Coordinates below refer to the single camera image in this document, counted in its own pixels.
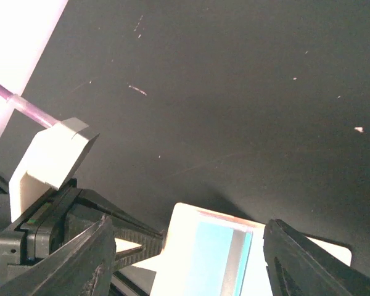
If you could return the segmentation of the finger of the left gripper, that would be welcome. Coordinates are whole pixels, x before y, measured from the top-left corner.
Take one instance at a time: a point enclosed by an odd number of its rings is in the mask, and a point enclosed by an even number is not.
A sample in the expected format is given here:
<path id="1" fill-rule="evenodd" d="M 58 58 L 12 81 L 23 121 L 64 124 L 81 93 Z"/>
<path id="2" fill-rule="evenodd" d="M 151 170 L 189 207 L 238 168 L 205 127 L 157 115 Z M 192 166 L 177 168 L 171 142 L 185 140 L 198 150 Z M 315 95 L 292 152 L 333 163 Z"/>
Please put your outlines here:
<path id="1" fill-rule="evenodd" d="M 163 237 L 133 233 L 125 238 L 115 238 L 116 253 L 113 272 L 159 255 Z"/>
<path id="2" fill-rule="evenodd" d="M 107 214 L 110 218 L 115 218 L 124 227 L 152 237 L 160 237 L 158 231 L 121 210 L 94 190 L 82 189 L 80 192 L 80 204 Z"/>

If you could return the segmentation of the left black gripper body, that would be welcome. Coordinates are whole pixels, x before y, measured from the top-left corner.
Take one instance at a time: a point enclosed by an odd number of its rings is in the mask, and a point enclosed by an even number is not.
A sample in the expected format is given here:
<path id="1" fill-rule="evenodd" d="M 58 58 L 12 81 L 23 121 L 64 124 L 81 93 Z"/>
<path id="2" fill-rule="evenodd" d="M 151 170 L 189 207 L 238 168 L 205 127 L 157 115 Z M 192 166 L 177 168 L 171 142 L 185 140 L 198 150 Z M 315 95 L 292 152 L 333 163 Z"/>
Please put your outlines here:
<path id="1" fill-rule="evenodd" d="M 50 256 L 87 226 L 70 221 L 77 206 L 102 210 L 105 199 L 71 179 L 61 189 L 49 189 L 0 233 L 0 284 Z"/>

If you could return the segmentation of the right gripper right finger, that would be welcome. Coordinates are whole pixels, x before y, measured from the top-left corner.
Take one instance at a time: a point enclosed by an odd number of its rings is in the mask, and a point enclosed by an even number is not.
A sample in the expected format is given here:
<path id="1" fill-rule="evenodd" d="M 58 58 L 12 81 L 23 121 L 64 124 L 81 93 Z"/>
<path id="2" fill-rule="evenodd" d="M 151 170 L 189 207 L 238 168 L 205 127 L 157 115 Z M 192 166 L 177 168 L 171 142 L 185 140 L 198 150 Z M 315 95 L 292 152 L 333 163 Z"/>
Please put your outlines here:
<path id="1" fill-rule="evenodd" d="M 263 253 L 273 295 L 370 295 L 370 278 L 283 220 L 269 220 Z"/>

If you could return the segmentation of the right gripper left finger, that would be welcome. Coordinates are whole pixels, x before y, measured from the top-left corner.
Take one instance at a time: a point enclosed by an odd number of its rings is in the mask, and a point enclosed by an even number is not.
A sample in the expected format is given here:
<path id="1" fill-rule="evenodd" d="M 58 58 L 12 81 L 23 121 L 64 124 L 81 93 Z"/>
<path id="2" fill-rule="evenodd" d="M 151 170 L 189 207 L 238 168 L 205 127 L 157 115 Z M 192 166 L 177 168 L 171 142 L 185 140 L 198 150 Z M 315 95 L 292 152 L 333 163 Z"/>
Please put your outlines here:
<path id="1" fill-rule="evenodd" d="M 112 220 L 103 216 L 31 269 L 0 286 L 0 295 L 108 295 L 115 259 Z"/>

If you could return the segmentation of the beige card holder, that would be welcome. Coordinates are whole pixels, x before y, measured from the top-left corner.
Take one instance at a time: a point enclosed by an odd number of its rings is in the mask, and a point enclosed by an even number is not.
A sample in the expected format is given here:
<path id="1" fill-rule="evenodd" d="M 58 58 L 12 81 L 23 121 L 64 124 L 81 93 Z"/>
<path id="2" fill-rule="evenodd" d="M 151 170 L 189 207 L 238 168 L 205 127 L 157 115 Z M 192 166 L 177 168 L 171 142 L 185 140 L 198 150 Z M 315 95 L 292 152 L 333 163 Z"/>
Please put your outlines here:
<path id="1" fill-rule="evenodd" d="M 195 235 L 201 223 L 253 233 L 240 295 L 272 295 L 263 254 L 265 226 L 186 203 L 177 203 L 173 209 L 161 254 L 135 264 L 137 268 L 149 269 L 156 273 L 148 294 L 184 295 L 191 268 Z"/>

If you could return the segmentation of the blue credit card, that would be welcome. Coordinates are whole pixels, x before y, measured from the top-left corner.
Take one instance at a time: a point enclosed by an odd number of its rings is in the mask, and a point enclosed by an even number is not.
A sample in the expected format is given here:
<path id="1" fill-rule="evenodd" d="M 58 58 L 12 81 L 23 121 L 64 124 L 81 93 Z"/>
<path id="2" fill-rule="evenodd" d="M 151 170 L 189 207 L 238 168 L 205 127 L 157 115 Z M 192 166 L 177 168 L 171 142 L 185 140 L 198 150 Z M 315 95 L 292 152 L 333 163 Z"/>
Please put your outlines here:
<path id="1" fill-rule="evenodd" d="M 201 223 L 184 295 L 240 295 L 252 232 Z"/>

